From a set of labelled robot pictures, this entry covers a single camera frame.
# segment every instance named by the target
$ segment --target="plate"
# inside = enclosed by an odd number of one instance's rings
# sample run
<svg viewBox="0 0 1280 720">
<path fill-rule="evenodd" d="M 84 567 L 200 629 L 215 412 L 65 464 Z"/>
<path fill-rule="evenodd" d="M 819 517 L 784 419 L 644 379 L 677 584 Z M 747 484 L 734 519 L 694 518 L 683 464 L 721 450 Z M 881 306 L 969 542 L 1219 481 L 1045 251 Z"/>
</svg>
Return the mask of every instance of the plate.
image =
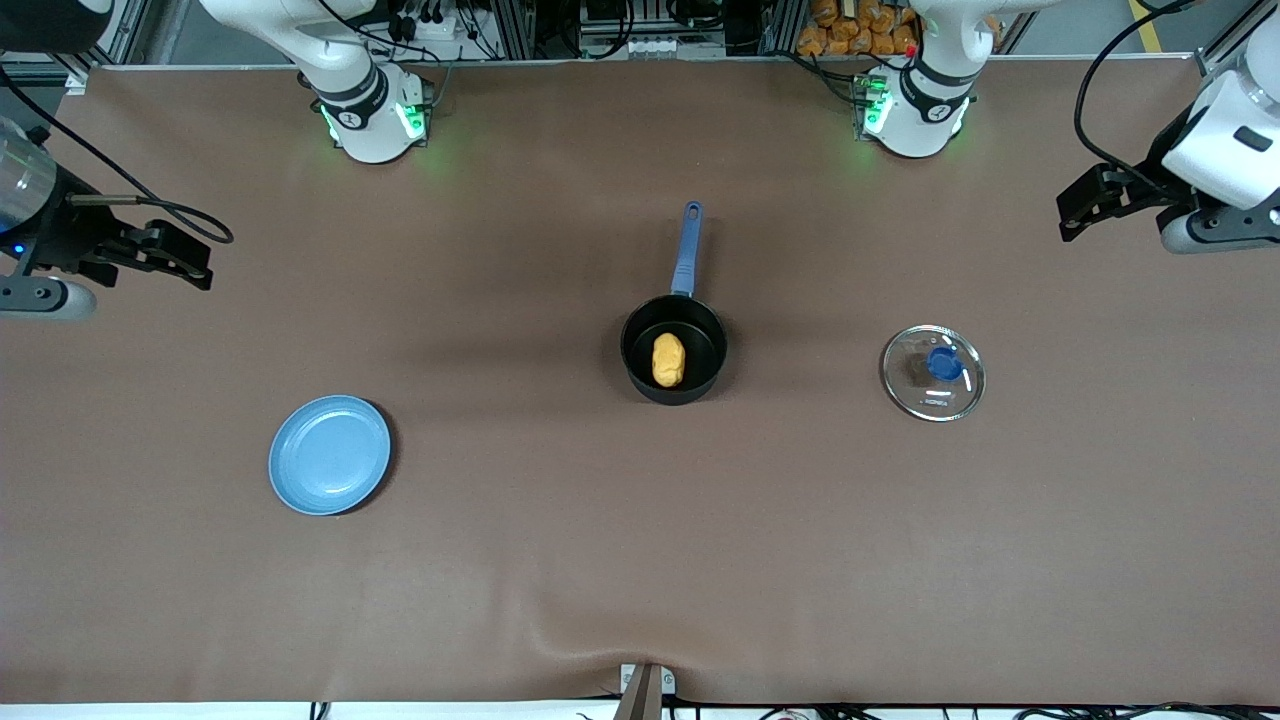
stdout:
<svg viewBox="0 0 1280 720">
<path fill-rule="evenodd" d="M 298 407 L 271 442 L 268 474 L 282 502 L 305 515 L 360 505 L 383 482 L 392 433 L 376 407 L 330 395 Z"/>
</svg>

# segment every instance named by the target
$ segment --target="potato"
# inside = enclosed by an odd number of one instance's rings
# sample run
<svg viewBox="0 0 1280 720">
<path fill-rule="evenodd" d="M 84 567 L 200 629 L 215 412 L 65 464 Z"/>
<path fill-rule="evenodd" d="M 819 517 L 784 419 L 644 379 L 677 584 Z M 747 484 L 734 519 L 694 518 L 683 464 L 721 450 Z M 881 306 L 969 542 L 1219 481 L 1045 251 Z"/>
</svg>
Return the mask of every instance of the potato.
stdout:
<svg viewBox="0 0 1280 720">
<path fill-rule="evenodd" d="M 905 55 L 909 47 L 915 47 L 919 41 L 915 40 L 915 29 L 911 26 L 902 26 L 893 31 L 893 54 Z"/>
<path fill-rule="evenodd" d="M 836 0 L 813 0 L 809 4 L 809 14 L 822 27 L 831 27 L 840 19 L 840 8 Z"/>
<path fill-rule="evenodd" d="M 859 0 L 858 26 L 872 32 L 890 32 L 897 20 L 897 10 L 881 5 L 878 0 Z"/>
<path fill-rule="evenodd" d="M 996 15 L 987 15 L 987 27 L 989 27 L 992 35 L 996 36 L 995 41 L 993 41 L 996 44 L 996 47 L 1000 47 L 1000 45 L 1005 41 L 1005 26 L 1004 26 L 1004 23 L 1001 23 L 1000 20 L 997 20 Z"/>
<path fill-rule="evenodd" d="M 836 42 L 852 40 L 858 37 L 859 29 L 861 28 L 858 27 L 858 20 L 836 20 L 836 24 L 831 26 L 831 40 Z"/>
<path fill-rule="evenodd" d="M 849 44 L 849 51 L 851 54 L 856 54 L 856 53 L 870 53 L 870 50 L 872 50 L 872 31 L 863 28 L 861 32 L 858 33 L 858 37 L 855 37 L 852 42 Z"/>
<path fill-rule="evenodd" d="M 653 341 L 653 379 L 662 387 L 676 387 L 685 379 L 685 346 L 671 333 Z"/>
<path fill-rule="evenodd" d="M 893 38 L 882 33 L 872 33 L 872 53 L 876 55 L 892 55 L 893 54 Z"/>
<path fill-rule="evenodd" d="M 827 50 L 826 28 L 809 26 L 800 31 L 800 40 L 796 42 L 796 53 L 808 58 L 822 55 Z"/>
</svg>

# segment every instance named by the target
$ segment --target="saucepan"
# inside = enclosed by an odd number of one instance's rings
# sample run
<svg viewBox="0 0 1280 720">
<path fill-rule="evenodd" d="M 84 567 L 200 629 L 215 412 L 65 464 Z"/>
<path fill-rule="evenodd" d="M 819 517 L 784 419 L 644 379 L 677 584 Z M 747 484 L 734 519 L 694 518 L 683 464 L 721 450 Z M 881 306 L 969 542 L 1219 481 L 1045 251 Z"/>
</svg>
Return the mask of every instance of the saucepan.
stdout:
<svg viewBox="0 0 1280 720">
<path fill-rule="evenodd" d="M 728 355 L 724 325 L 714 310 L 694 300 L 701 229 L 703 206 L 690 202 L 685 206 L 671 293 L 637 307 L 622 327 L 622 361 L 631 384 L 662 405 L 685 405 L 707 395 Z M 666 333 L 676 336 L 685 350 L 684 377 L 672 387 L 654 379 L 654 342 Z"/>
</svg>

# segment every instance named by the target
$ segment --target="brown table cover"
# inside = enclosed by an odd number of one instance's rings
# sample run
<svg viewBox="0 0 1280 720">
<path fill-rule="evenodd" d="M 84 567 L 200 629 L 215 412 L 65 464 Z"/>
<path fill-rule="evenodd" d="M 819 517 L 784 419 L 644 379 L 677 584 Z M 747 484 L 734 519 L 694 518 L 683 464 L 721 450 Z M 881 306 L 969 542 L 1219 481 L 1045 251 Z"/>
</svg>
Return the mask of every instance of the brown table cover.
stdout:
<svg viewBox="0 0 1280 720">
<path fill-rule="evenodd" d="M 0 325 L 0 701 L 591 696 L 648 659 L 721 702 L 1280 703 L 1280 252 L 1175 258 L 1149 213 L 1062 245 L 1084 67 L 993 63 L 922 161 L 790 64 L 466 68 L 384 167 L 291 72 L 95 73 L 61 118 L 238 238 L 212 292 Z M 1110 63 L 1089 126 L 1140 158 L 1196 86 Z M 691 199 L 732 347 L 671 409 L 617 336 Z M 919 323 L 987 361 L 961 421 L 881 388 Z M 328 393 L 397 456 L 317 519 L 265 464 Z"/>
</svg>

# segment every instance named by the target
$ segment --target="blue pan handle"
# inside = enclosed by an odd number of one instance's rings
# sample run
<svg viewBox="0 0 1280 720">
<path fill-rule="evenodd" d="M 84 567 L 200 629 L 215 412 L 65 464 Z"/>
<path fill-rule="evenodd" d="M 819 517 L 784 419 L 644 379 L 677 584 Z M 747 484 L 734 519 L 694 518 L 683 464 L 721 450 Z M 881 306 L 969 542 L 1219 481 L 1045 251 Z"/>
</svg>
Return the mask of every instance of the blue pan handle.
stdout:
<svg viewBox="0 0 1280 720">
<path fill-rule="evenodd" d="M 698 270 L 698 240 L 703 234 L 703 205 L 696 200 L 685 205 L 685 223 L 680 231 L 680 255 L 676 255 L 676 274 L 671 278 L 671 293 L 694 296 L 694 275 Z"/>
</svg>

